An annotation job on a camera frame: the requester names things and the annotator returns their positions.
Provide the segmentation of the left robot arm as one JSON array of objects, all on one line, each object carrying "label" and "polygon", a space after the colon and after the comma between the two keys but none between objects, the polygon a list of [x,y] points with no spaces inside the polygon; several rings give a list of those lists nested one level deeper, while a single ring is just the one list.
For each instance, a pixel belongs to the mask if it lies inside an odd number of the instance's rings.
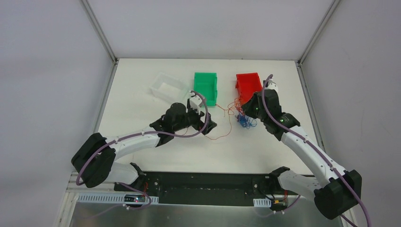
[{"label": "left robot arm", "polygon": [[132,191],[139,191],[144,186],[139,168],[135,164],[118,163],[118,159],[165,145],[178,137],[177,131],[192,127],[197,134],[207,135],[216,126],[210,113],[174,103],[164,115],[140,131],[109,138],[94,133],[71,159],[78,173],[76,185],[94,188],[104,182],[124,183]]}]

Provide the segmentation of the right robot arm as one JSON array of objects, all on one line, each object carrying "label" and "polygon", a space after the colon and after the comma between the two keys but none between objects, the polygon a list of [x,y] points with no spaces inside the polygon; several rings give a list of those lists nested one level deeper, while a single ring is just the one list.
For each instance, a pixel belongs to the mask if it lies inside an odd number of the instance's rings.
[{"label": "right robot arm", "polygon": [[325,154],[300,122],[282,111],[274,89],[255,92],[241,108],[246,116],[259,119],[267,132],[290,148],[313,173],[313,178],[305,177],[288,167],[280,167],[270,173],[271,192],[295,192],[313,201],[327,219],[335,219],[359,204],[362,176],[356,170],[346,170]]}]

